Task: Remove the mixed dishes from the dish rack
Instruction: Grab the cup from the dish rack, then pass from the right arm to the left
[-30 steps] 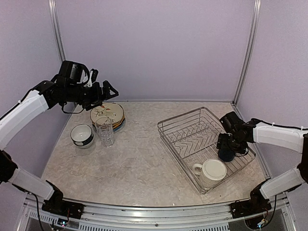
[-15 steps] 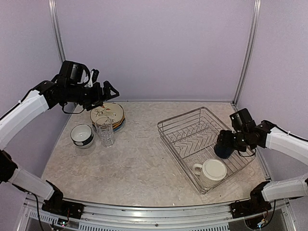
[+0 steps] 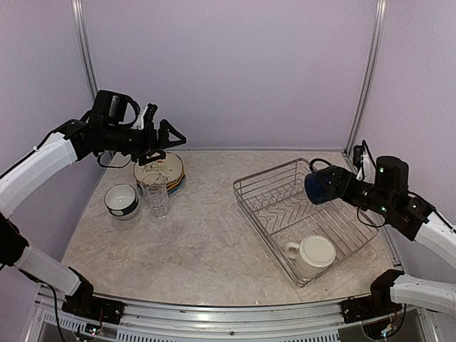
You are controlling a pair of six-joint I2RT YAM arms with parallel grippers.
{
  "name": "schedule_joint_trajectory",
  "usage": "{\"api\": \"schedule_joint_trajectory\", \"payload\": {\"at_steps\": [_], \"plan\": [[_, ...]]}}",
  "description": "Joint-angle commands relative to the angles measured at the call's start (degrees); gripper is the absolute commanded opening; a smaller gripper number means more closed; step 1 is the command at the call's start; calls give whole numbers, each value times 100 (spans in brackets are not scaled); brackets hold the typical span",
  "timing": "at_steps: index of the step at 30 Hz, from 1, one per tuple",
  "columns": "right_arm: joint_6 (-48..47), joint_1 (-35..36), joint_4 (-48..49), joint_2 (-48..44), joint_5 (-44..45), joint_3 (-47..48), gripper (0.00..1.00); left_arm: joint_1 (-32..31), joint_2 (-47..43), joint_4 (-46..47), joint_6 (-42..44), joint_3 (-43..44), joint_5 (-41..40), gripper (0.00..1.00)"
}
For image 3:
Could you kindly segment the dark blue cup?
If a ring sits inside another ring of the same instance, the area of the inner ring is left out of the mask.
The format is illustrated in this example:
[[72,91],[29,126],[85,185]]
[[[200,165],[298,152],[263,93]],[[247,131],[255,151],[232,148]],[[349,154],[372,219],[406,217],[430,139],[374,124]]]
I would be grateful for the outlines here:
[[326,167],[335,167],[335,166],[332,165],[327,160],[324,160],[321,158],[314,158],[309,163],[309,169],[311,172],[309,174],[307,174],[307,176],[304,179],[304,189],[305,189],[306,195],[307,195],[308,199],[310,200],[310,202],[315,205],[320,205],[320,204],[330,202],[330,201],[336,199],[337,195],[336,195],[336,188],[332,184],[331,185],[318,185],[315,182],[313,172],[317,170],[314,167],[314,165],[317,162],[322,162],[323,164],[326,164]]

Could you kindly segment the teal and white bowl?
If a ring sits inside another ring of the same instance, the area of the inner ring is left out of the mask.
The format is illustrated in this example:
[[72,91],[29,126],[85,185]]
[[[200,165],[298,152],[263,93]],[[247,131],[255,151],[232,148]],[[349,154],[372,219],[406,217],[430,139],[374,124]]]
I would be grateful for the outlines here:
[[129,213],[138,210],[139,199],[136,190],[127,184],[111,187],[104,196],[104,204],[108,212],[122,211]]

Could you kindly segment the cream bird pattern plate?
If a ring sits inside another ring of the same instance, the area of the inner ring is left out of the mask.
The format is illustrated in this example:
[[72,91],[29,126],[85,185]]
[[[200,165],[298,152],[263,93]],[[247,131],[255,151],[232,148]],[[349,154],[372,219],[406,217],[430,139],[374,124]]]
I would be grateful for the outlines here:
[[163,160],[157,160],[143,166],[139,166],[136,162],[133,167],[135,179],[139,179],[140,176],[149,175],[153,172],[159,172],[161,175],[164,175],[168,181],[174,180],[181,174],[185,174],[184,163],[178,155],[167,152],[166,158]]

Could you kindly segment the blue polka dot plate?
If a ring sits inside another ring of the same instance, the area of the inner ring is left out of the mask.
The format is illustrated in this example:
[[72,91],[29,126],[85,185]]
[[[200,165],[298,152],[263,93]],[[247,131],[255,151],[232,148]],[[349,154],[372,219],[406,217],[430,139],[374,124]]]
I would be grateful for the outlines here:
[[182,190],[184,188],[185,183],[186,183],[186,177],[183,177],[178,184],[176,184],[172,189],[167,191],[168,196],[170,197],[172,195],[177,194],[180,190]]

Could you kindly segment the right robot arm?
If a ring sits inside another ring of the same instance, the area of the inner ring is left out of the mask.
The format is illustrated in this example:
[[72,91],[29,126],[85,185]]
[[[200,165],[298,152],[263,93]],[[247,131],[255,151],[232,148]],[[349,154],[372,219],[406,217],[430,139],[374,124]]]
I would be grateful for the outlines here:
[[[315,205],[340,199],[363,211],[379,214],[412,242],[433,250],[455,265],[455,226],[435,206],[408,189],[409,167],[397,157],[380,156],[372,183],[359,180],[342,167],[311,170],[304,180],[308,199]],[[419,279],[389,269],[370,285],[370,294],[342,301],[344,321],[351,323],[399,311],[410,304],[455,315],[455,285]]]

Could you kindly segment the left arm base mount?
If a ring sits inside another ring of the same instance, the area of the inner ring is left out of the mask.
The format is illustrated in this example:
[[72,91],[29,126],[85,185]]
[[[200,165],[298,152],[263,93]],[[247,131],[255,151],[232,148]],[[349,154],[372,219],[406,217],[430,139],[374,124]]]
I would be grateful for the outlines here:
[[124,309],[125,304],[122,301],[94,296],[89,290],[77,291],[72,296],[66,296],[62,305],[63,312],[115,325],[120,324]]

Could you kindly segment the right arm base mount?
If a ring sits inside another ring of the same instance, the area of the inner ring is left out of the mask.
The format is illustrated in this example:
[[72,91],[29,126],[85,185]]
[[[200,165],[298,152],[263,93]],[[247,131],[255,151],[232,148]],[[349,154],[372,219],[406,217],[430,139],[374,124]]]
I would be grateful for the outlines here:
[[355,323],[389,314],[398,313],[403,306],[382,299],[374,300],[371,295],[348,297],[340,303],[344,323]]

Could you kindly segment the yellow polka dot plate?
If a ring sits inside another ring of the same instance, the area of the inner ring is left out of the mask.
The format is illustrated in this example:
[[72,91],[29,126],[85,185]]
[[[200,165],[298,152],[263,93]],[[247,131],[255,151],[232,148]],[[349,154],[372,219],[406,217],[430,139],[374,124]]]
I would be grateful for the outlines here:
[[164,175],[161,175],[159,172],[153,172],[149,175],[140,176],[139,179],[136,179],[136,183],[138,187],[141,187],[141,185],[144,185],[146,181],[159,180],[160,177],[163,177],[166,180],[167,191],[170,192],[171,190],[181,185],[181,183],[185,179],[185,174],[181,174],[178,178],[168,181]]
[[181,186],[181,184],[185,181],[185,178],[186,178],[186,176],[183,175],[178,180],[167,183],[167,192],[168,193],[175,192]]

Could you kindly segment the white ribbed mug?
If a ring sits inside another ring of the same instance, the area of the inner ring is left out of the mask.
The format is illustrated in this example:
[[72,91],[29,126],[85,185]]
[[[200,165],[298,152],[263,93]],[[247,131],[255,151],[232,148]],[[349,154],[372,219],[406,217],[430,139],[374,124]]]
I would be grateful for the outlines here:
[[285,255],[294,260],[298,275],[310,281],[327,270],[336,259],[333,243],[321,235],[311,235],[299,243],[289,242],[284,249]]

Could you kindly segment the pale green ribbed bowl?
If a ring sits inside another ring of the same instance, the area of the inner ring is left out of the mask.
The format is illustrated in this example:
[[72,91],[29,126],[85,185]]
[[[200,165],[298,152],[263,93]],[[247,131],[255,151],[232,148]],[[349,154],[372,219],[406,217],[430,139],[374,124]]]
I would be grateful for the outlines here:
[[116,220],[128,221],[128,220],[132,219],[137,213],[138,213],[137,210],[134,210],[129,213],[124,213],[122,211],[112,211],[112,212],[110,212],[110,216]]

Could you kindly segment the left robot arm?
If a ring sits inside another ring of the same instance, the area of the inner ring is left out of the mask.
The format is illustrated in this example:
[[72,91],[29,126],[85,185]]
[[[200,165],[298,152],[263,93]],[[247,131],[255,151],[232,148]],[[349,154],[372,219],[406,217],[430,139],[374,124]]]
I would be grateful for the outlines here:
[[10,220],[41,185],[89,154],[119,152],[144,165],[165,157],[164,151],[184,145],[186,137],[166,119],[154,126],[157,106],[144,109],[126,94],[100,90],[93,107],[79,120],[52,130],[31,152],[1,174],[1,264],[15,267],[35,281],[61,292],[86,317],[100,302],[93,285],[77,271],[32,247]]

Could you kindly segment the clear glass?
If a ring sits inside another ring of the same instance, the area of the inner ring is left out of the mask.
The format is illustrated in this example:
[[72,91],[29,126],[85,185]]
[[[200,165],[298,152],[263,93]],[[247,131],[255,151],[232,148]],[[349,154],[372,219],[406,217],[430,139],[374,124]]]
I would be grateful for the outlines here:
[[159,180],[146,181],[144,185],[141,185],[141,188],[142,188],[142,193],[143,193],[143,190],[145,190],[145,189],[153,189],[153,188],[165,188],[167,190],[166,180],[163,177],[160,177]]
[[150,208],[152,216],[161,218],[169,212],[168,193],[165,188],[143,190],[143,197]]

